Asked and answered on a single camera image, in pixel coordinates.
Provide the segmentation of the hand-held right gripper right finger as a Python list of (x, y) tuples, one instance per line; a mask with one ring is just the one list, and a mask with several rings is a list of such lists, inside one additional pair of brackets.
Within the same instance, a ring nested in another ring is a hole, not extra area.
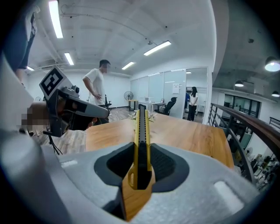
[(238, 224), (259, 196), (253, 184), (206, 155), (154, 143), (151, 163), (153, 224)]

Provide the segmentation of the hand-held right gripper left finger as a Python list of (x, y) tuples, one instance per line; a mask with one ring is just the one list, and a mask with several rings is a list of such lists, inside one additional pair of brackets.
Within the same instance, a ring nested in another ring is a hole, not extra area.
[(122, 182), (134, 144), (57, 156), (42, 147), (45, 167), (70, 221), (125, 221)]

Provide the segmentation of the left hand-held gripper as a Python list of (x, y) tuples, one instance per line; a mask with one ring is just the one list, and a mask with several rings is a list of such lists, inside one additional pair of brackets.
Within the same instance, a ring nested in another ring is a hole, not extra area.
[[(92, 103), (82, 101), (79, 88), (54, 66), (39, 83), (49, 113), (49, 130), (45, 133), (61, 137), (68, 129), (85, 131), (97, 118), (106, 118), (110, 112)], [(89, 117), (75, 117), (82, 114)]]

